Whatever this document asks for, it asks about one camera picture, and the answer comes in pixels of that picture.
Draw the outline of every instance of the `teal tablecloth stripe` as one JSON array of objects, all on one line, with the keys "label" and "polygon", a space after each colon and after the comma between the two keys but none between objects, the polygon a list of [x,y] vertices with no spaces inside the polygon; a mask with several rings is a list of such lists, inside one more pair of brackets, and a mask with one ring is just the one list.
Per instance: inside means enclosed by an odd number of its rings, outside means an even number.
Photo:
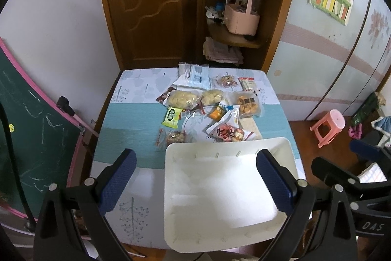
[{"label": "teal tablecloth stripe", "polygon": [[[94,161],[112,164],[125,148],[137,154],[137,167],[164,169],[165,150],[156,141],[166,107],[157,103],[111,103],[99,134]],[[280,105],[265,105],[265,115],[254,117],[263,138],[286,137],[295,159],[300,158],[291,128]]]}]

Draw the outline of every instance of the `snack bag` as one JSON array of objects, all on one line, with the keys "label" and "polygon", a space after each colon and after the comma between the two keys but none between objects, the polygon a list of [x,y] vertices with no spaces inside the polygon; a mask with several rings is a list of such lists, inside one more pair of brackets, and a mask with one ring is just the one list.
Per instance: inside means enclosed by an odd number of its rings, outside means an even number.
[{"label": "snack bag", "polygon": [[167,113],[162,124],[170,128],[177,129],[178,121],[179,121],[179,117],[181,116],[181,113],[182,113],[182,109],[169,107],[167,109]]},{"label": "snack bag", "polygon": [[254,78],[238,78],[242,85],[243,91],[257,91],[257,85],[254,82]]},{"label": "snack bag", "polygon": [[185,142],[186,133],[179,131],[168,131],[167,129],[160,128],[156,146],[160,149],[165,150],[172,143],[183,143]]},{"label": "snack bag", "polygon": [[175,91],[176,89],[173,88],[173,87],[169,87],[160,97],[158,97],[156,99],[156,101],[158,101],[159,103],[161,103],[162,105],[165,104],[165,100],[169,97],[169,95],[171,94],[172,91]]},{"label": "snack bag", "polygon": [[218,86],[223,88],[229,88],[238,85],[233,75],[218,75],[216,77],[216,83]]},{"label": "snack bag", "polygon": [[220,119],[223,117],[223,115],[226,113],[225,106],[227,103],[223,100],[221,101],[218,106],[208,114],[208,117],[214,119],[215,121],[220,121]]},{"label": "snack bag", "polygon": [[240,117],[250,117],[253,115],[261,115],[261,107],[257,93],[255,91],[241,91],[234,93],[237,103],[240,105]]},{"label": "snack bag", "polygon": [[253,132],[239,127],[239,105],[233,105],[219,122],[206,129],[206,133],[223,142],[240,142],[255,137]]},{"label": "snack bag", "polygon": [[201,96],[197,91],[174,90],[167,98],[167,106],[184,110],[192,110],[200,101]]},{"label": "snack bag", "polygon": [[201,103],[203,106],[216,105],[224,98],[224,92],[221,90],[208,90],[202,92]]}]

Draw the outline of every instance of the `pink frame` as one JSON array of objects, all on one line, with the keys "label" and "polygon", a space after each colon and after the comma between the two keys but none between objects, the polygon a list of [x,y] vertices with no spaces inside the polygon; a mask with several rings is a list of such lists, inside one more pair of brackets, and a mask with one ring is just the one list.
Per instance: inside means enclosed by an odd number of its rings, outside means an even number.
[{"label": "pink frame", "polygon": [[[23,77],[23,79],[30,85],[30,87],[32,87],[33,90],[43,100],[45,100],[46,103],[48,103],[54,110],[56,110],[59,114],[61,114],[64,118],[66,118],[73,125],[79,127],[80,123],[74,117],[70,116],[69,114],[64,113],[63,111],[61,111],[56,106],[56,104],[34,83],[34,81],[28,76],[28,74],[18,64],[18,62],[16,61],[16,59],[14,58],[12,53],[9,51],[9,49],[7,48],[7,46],[5,45],[5,43],[4,43],[3,39],[1,39],[1,37],[0,37],[0,47],[3,50],[3,52],[5,53],[5,55],[7,56],[7,58],[9,59],[9,61],[12,63],[14,68],[19,72],[19,74]],[[77,140],[75,151],[74,151],[74,154],[73,154],[73,157],[72,157],[71,165],[69,167],[68,179],[67,179],[67,182],[66,182],[66,186],[67,187],[70,186],[70,181],[71,181],[72,175],[73,175],[74,170],[75,170],[76,160],[77,160],[77,156],[78,156],[78,153],[79,153],[80,145],[82,144],[82,140],[83,140],[83,133],[80,132],[79,139]],[[8,210],[9,212],[13,213],[14,215],[18,216],[18,217],[21,217],[21,218],[27,217],[26,214],[24,214],[23,212],[20,212],[20,211],[18,211],[16,209],[10,207],[8,204],[1,204],[1,206],[3,208],[5,208],[6,210]]]}]

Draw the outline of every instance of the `blue gripper pad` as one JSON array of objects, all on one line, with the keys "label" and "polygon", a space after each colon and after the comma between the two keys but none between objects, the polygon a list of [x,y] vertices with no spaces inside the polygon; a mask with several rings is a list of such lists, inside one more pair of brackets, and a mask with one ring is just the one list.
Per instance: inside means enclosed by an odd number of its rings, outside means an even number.
[{"label": "blue gripper pad", "polygon": [[267,149],[257,154],[257,170],[266,184],[279,211],[290,215],[297,194],[295,179],[286,167],[282,167]]},{"label": "blue gripper pad", "polygon": [[131,149],[125,149],[116,162],[111,166],[117,170],[113,173],[112,177],[100,193],[99,212],[101,215],[104,216],[106,212],[114,209],[126,184],[133,175],[136,165],[136,153]]},{"label": "blue gripper pad", "polygon": [[368,143],[365,143],[360,140],[350,141],[349,149],[353,153],[370,161],[378,161],[383,157],[383,153],[381,152],[380,148],[369,145]]}]

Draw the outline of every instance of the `sliding wardrobe door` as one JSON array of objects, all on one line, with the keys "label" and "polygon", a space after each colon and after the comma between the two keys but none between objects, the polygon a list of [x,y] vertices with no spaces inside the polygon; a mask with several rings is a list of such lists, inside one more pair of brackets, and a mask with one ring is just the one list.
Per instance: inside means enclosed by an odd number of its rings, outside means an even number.
[{"label": "sliding wardrobe door", "polygon": [[390,9],[384,0],[371,0],[368,17],[353,54],[331,90],[308,117],[309,120],[318,119],[331,109],[344,113],[354,101],[362,103],[376,89],[387,70],[390,30]]},{"label": "sliding wardrobe door", "polygon": [[288,120],[303,120],[342,70],[359,37],[369,0],[354,0],[347,26],[308,0],[292,0],[267,73]]}]

